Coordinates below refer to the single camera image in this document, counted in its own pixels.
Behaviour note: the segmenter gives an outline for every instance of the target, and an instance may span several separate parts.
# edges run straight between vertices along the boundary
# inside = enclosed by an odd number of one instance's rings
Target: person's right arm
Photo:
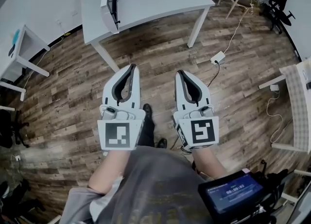
[[[226,169],[209,147],[193,149],[192,156],[198,171],[213,179],[226,176]]]

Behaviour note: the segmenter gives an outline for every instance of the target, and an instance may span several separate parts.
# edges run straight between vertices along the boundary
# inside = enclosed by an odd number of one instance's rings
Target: black office chair
[[[12,135],[15,134],[15,143],[18,145],[22,143],[26,148],[29,145],[24,143],[19,131],[24,126],[29,126],[29,123],[19,123],[18,116],[20,111],[16,112],[15,121],[11,122],[11,115],[5,110],[0,110],[0,146],[11,148],[13,145]]]
[[[285,9],[287,0],[269,0],[269,5],[264,6],[263,12],[260,13],[260,15],[264,15],[268,17],[271,22],[272,26],[270,31],[273,30],[274,26],[277,26],[279,30],[279,34],[282,34],[282,28],[280,22],[282,21],[284,24],[291,26],[292,23],[289,20],[290,17],[294,17],[294,15],[290,12],[289,15],[286,15],[283,11]]]

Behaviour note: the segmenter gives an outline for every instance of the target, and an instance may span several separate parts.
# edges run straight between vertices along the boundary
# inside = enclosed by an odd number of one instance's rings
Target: white power adapter
[[[278,84],[272,84],[272,85],[270,85],[270,90],[271,90],[272,92],[280,91],[280,89],[278,88]]]
[[[225,54],[222,51],[219,51],[216,55],[214,55],[210,61],[212,62],[212,64],[216,64],[215,61],[217,61],[218,63],[223,60],[225,57]]]

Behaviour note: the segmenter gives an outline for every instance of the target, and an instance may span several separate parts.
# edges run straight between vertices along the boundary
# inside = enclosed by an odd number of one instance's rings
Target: blue object
[[[239,177],[229,183],[216,186],[207,190],[219,213],[248,197],[256,194],[263,187],[249,174]]]
[[[20,32],[19,29],[15,32],[14,37],[13,37],[13,41],[12,41],[12,45],[17,43],[19,32]]]

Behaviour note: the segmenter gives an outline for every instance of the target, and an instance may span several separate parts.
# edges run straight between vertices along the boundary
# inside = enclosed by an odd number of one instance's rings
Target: office chair armrest
[[[291,13],[291,11],[289,11],[289,12],[290,12],[290,14],[287,17],[288,18],[293,17],[294,19],[296,19],[295,16]]]

